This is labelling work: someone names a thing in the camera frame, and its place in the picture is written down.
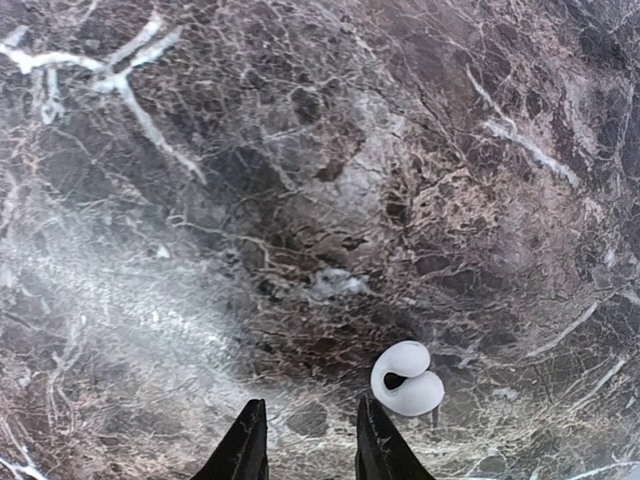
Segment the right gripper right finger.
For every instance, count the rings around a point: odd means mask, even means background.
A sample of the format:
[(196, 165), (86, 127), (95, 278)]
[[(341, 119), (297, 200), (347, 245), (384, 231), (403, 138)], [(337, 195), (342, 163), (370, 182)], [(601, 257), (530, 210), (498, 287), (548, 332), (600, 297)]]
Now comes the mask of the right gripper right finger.
[(434, 480), (381, 403), (363, 396), (357, 412), (355, 475), (358, 480)]

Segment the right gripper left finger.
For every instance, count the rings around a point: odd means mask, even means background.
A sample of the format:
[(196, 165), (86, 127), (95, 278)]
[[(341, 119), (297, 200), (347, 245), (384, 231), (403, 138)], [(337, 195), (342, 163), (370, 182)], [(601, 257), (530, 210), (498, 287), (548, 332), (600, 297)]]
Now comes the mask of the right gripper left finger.
[(249, 400), (193, 480), (267, 480), (267, 418), (263, 399)]

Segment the white earbud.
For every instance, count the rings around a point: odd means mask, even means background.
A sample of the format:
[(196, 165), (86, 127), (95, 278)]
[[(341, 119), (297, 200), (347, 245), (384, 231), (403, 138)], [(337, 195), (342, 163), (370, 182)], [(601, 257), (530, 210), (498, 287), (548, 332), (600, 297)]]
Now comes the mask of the white earbud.
[(436, 409), (445, 395), (440, 377), (429, 370), (431, 355), (421, 343), (398, 342), (373, 365), (370, 386), (374, 397), (391, 411), (416, 417)]

